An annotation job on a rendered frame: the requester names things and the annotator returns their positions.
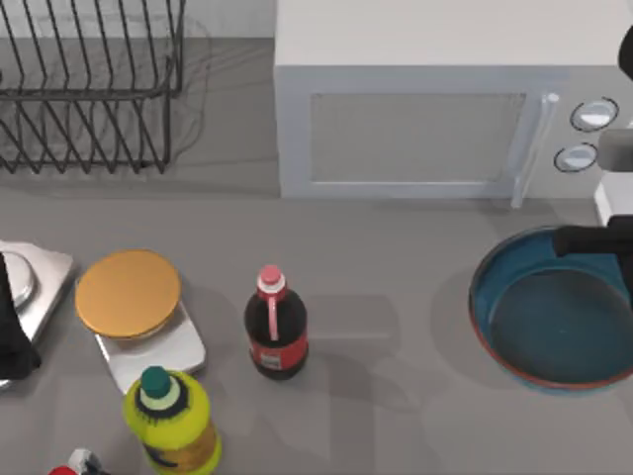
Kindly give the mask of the silver scale with orange plate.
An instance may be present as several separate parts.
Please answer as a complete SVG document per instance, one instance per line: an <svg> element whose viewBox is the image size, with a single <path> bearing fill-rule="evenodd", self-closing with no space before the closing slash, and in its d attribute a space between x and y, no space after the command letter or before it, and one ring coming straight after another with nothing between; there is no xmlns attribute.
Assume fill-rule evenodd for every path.
<svg viewBox="0 0 633 475"><path fill-rule="evenodd" d="M153 250L119 250L94 262L76 283L74 308L122 393L148 366L192 374L206 363L179 271Z"/></svg>

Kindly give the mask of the dark cola bottle pink cap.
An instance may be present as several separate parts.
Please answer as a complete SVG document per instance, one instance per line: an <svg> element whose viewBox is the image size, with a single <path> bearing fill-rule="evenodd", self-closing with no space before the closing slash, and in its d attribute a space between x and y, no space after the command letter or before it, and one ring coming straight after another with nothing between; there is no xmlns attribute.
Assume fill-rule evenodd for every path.
<svg viewBox="0 0 633 475"><path fill-rule="evenodd" d="M243 320L249 356L260 374L283 381L303 369L309 356L308 312L278 266L268 264L258 272Z"/></svg>

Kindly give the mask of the round grey microwave knob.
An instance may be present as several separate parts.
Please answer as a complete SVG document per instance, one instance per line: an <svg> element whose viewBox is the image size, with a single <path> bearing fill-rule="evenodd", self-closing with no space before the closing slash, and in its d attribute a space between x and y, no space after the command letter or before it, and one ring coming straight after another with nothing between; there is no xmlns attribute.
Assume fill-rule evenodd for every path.
<svg viewBox="0 0 633 475"><path fill-rule="evenodd" d="M596 146L582 142L561 148L554 155L553 164L562 173L579 173L591 168L597 157Z"/></svg>
<svg viewBox="0 0 633 475"><path fill-rule="evenodd" d="M602 97L579 104L570 117L570 123L579 132L593 133L607 128L618 114L617 103Z"/></svg>

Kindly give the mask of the pale microwave oven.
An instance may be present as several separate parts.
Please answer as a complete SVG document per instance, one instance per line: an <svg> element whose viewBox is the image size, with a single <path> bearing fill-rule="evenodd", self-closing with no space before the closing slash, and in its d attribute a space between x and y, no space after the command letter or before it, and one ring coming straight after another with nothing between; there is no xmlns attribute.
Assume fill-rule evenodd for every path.
<svg viewBox="0 0 633 475"><path fill-rule="evenodd" d="M633 84L617 64L633 0L278 0L279 66L537 66L566 76L525 199L589 199L602 178L599 143L633 120ZM583 133L570 117L602 97L619 106L607 128ZM591 143L595 164L562 173L554 155Z"/></svg>

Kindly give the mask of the pale microwave door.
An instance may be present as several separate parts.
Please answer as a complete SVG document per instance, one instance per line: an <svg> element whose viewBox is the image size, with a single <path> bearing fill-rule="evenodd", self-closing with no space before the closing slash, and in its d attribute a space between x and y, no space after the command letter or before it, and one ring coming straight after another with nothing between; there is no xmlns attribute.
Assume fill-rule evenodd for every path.
<svg viewBox="0 0 633 475"><path fill-rule="evenodd" d="M511 200L541 95L565 80L537 66L279 66L282 194Z"/></svg>

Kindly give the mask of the blue bowl with red rim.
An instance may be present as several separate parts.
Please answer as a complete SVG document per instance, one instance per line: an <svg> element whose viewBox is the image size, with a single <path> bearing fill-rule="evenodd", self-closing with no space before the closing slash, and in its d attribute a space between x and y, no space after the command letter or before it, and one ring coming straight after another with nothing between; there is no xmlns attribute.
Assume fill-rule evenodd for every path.
<svg viewBox="0 0 633 475"><path fill-rule="evenodd" d="M480 345L524 384L586 392L633 377L633 309L613 254L557 256L553 232L497 243L468 292Z"/></svg>

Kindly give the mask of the red and white bottle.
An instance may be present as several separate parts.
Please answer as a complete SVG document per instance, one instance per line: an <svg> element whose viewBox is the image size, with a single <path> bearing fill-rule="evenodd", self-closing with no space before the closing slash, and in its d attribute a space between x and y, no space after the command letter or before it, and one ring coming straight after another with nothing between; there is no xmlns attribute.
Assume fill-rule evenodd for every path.
<svg viewBox="0 0 633 475"><path fill-rule="evenodd" d="M98 456L87 448L73 450L65 464L50 469L47 475L111 475Z"/></svg>

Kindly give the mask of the yellow bottle green cap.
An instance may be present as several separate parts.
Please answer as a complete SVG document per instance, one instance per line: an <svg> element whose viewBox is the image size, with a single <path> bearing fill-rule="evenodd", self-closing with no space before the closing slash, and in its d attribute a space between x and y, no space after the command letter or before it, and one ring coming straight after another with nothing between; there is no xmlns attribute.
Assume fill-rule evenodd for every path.
<svg viewBox="0 0 633 475"><path fill-rule="evenodd" d="M126 393L123 415L158 475L214 475L222 440L207 392L190 375L145 368Z"/></svg>

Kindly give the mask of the silver scale with metal plate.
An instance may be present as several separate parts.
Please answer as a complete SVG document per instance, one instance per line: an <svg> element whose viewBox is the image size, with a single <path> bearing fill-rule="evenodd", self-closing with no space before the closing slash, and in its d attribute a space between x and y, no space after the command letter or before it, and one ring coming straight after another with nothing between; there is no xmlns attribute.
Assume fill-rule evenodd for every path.
<svg viewBox="0 0 633 475"><path fill-rule="evenodd" d="M4 254L20 324L39 352L37 341L69 290L74 271L73 258L28 242L0 240L0 252ZM21 380L0 380L0 391L17 381Z"/></svg>

